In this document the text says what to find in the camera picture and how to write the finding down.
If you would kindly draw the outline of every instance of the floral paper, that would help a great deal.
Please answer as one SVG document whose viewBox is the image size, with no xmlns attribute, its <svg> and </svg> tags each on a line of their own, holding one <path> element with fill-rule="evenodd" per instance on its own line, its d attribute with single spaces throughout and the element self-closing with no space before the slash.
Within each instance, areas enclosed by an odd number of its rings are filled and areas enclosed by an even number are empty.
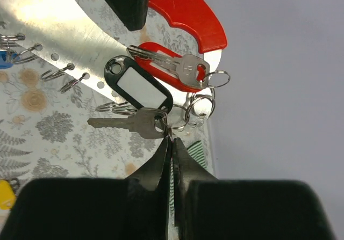
<svg viewBox="0 0 344 240">
<path fill-rule="evenodd" d="M 155 41 L 179 54 L 198 54 L 191 35 L 170 28 L 151 9 L 145 27 L 129 32 L 104 0 L 76 1 L 99 27 L 126 46 Z M 0 70 L 0 178 L 18 177 L 21 185 L 40 177 L 125 178 L 152 156 L 161 140 L 145 140 L 124 129 L 90 127 L 90 117 L 115 117 L 95 111 L 109 100 L 83 84 L 61 94 L 58 89 L 70 77 L 43 83 L 39 76 L 50 69 L 56 70 L 38 59 Z M 181 137 L 186 146 L 202 141 L 211 171 L 207 125 Z M 7 214 L 0 210 L 0 228 Z M 172 221 L 170 217 L 169 238 L 176 239 Z"/>
</svg>

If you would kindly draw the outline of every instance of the green striped fabric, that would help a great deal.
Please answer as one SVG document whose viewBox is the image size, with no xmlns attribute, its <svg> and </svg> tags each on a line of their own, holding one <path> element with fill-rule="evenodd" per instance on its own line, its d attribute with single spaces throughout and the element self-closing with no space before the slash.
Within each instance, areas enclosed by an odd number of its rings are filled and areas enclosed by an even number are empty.
<svg viewBox="0 0 344 240">
<path fill-rule="evenodd" d="M 202 141 L 193 143 L 189 148 L 188 152 L 190 156 L 197 161 L 204 169 L 206 169 L 205 155 L 203 150 Z M 173 195 L 173 167 L 171 164 L 171 182 L 170 182 L 170 211 L 174 212 L 174 195 Z"/>
</svg>

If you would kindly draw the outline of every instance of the red key tag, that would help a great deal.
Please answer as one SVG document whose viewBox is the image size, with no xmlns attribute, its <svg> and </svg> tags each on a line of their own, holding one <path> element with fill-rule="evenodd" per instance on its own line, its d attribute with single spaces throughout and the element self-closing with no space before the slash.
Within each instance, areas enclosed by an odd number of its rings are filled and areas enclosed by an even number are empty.
<svg viewBox="0 0 344 240">
<path fill-rule="evenodd" d="M 161 46 L 160 44 L 154 43 L 154 42 L 145 42 L 145 43 L 142 43 L 139 47 L 145 50 L 149 50 L 149 51 L 156 52 L 158 54 L 162 54 L 162 55 L 166 55 L 170 57 L 182 57 L 178 55 L 177 53 L 174 53 L 172 50 L 165 48 Z M 152 60 L 142 59 L 137 56 L 135 56 L 134 58 L 136 62 L 139 64 L 139 66 L 141 66 L 144 70 L 146 70 L 154 77 L 162 80 L 165 83 L 168 83 L 169 85 L 173 86 L 174 88 L 180 91 L 198 92 L 201 90 L 201 89 L 195 89 L 195 88 L 184 85 L 183 83 L 181 83 L 181 81 L 176 75 L 170 73 L 167 69 L 160 67 L 158 64 L 154 63 L 154 61 Z M 198 66 L 196 79 L 199 82 L 201 82 L 204 79 L 205 75 L 206 75 L 206 71 L 204 67 Z"/>
</svg>

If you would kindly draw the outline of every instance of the key head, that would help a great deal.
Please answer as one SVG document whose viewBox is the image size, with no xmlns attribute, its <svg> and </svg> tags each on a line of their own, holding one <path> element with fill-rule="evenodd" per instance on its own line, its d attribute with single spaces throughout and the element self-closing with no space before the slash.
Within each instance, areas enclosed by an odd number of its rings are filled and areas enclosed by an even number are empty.
<svg viewBox="0 0 344 240">
<path fill-rule="evenodd" d="M 208 86 L 209 78 L 205 77 L 202 81 L 197 80 L 197 69 L 201 67 L 205 74 L 210 72 L 210 65 L 198 56 L 186 54 L 180 58 L 180 65 L 176 67 L 179 80 L 192 88 L 205 89 Z"/>
<path fill-rule="evenodd" d="M 162 139 L 167 135 L 167 126 L 159 120 L 166 117 L 166 112 L 156 108 L 143 107 L 134 117 L 133 131 L 145 139 Z"/>
</svg>

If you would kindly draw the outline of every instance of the gray background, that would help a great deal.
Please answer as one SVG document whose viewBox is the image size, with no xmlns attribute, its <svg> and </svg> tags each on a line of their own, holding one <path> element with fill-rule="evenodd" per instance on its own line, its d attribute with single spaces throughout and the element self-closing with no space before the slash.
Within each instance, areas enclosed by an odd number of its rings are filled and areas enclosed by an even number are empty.
<svg viewBox="0 0 344 240">
<path fill-rule="evenodd" d="M 344 239 L 344 0 L 205 0 L 228 38 L 212 148 L 220 178 L 288 178 Z"/>
</svg>

